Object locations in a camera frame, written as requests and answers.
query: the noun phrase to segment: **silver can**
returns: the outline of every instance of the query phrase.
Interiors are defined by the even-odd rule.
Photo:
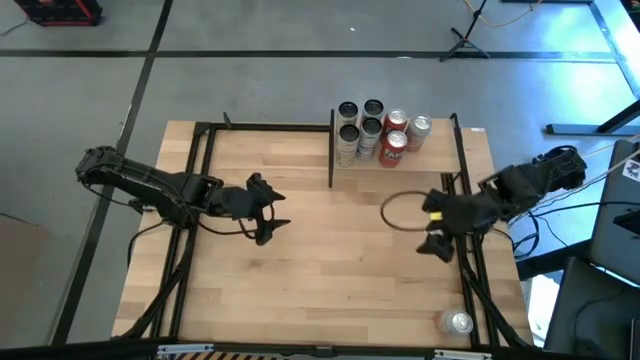
[[[364,109],[362,110],[362,121],[370,117],[381,120],[383,110],[384,106],[380,100],[367,100],[367,102],[364,103]]]
[[[443,311],[439,317],[438,327],[445,334],[467,335],[473,330],[471,316],[462,310]]]
[[[366,118],[360,125],[358,159],[371,159],[382,133],[382,123],[376,118]]]
[[[336,163],[341,167],[353,164],[358,150],[360,130],[355,125],[347,124],[340,128],[338,143],[336,144]]]
[[[424,114],[416,115],[407,126],[407,151],[417,152],[431,134],[431,118]]]
[[[336,131],[340,131],[345,125],[355,125],[358,121],[358,105],[351,101],[345,101],[338,106],[336,118]]]

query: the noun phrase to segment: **can lid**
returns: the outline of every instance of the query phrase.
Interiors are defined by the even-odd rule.
[[[389,145],[394,148],[403,148],[407,146],[407,135],[402,131],[392,131],[387,135]]]
[[[468,334],[473,330],[473,321],[471,320],[471,316],[465,312],[459,312],[453,315],[451,323],[456,331],[462,334]]]
[[[338,112],[343,117],[352,118],[358,115],[358,105],[352,103],[351,101],[345,101],[340,106],[338,106]]]
[[[393,109],[389,111],[389,114],[387,115],[387,117],[389,118],[389,121],[391,121],[394,124],[400,125],[407,122],[407,113],[405,113],[400,109]]]
[[[384,106],[382,106],[379,100],[372,99],[364,103],[364,110],[370,115],[380,115],[382,114],[382,110],[384,110]]]
[[[340,128],[340,137],[344,141],[352,142],[358,140],[360,130],[355,125],[347,124]]]
[[[382,124],[376,118],[366,118],[362,122],[362,130],[367,134],[377,134],[382,130]]]
[[[431,129],[431,118],[427,115],[416,115],[413,119],[413,126],[421,132],[427,132]]]

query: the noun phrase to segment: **red soda can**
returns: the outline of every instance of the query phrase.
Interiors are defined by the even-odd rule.
[[[382,140],[380,165],[389,168],[398,166],[406,148],[407,135],[402,131],[390,132],[387,137]]]
[[[407,126],[407,120],[407,113],[404,111],[400,109],[390,110],[387,116],[384,117],[381,139],[384,139],[392,131],[404,131]]]

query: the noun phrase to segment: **soda can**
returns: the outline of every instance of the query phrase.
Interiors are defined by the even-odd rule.
[[[416,115],[407,126],[407,151],[417,152],[424,140],[431,134],[431,118],[424,114]]]
[[[370,117],[381,120],[383,110],[384,106],[379,100],[367,100],[367,102],[364,103],[364,109],[362,110],[362,121]]]
[[[360,130],[355,125],[347,124],[340,128],[336,145],[336,163],[341,167],[349,167],[356,159]]]
[[[392,131],[404,131],[407,125],[407,114],[400,109],[393,109],[384,117],[384,127],[382,129],[382,138],[386,137]]]
[[[407,147],[407,135],[402,131],[392,131],[382,140],[380,149],[380,165],[396,167],[402,160],[404,149]]]
[[[358,159],[371,159],[382,133],[382,124],[376,118],[366,118],[360,125],[360,142],[358,143]]]
[[[345,101],[338,106],[338,118],[336,119],[336,131],[340,131],[345,125],[355,125],[358,121],[358,105],[351,101]]]
[[[436,316],[438,328],[444,334],[467,335],[473,330],[471,316],[462,310],[447,310]]]

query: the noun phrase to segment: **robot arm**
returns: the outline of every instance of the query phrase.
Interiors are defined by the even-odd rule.
[[[251,238],[264,245],[273,236],[273,230],[290,222],[264,218],[262,209],[285,197],[273,191],[259,173],[247,179],[246,190],[224,187],[220,179],[184,172],[170,174],[102,146],[86,151],[76,175],[87,188],[93,184],[111,185],[127,192],[136,198],[129,202],[134,209],[142,212],[145,207],[154,207],[164,220],[181,229],[197,226],[197,214],[254,219],[256,229]]]
[[[585,179],[587,165],[573,146],[560,146],[531,163],[509,166],[478,185],[473,195],[449,195],[431,190],[422,206],[431,222],[418,247],[443,261],[453,258],[452,236],[484,235],[498,220],[509,221],[533,208],[548,192],[575,189]]]

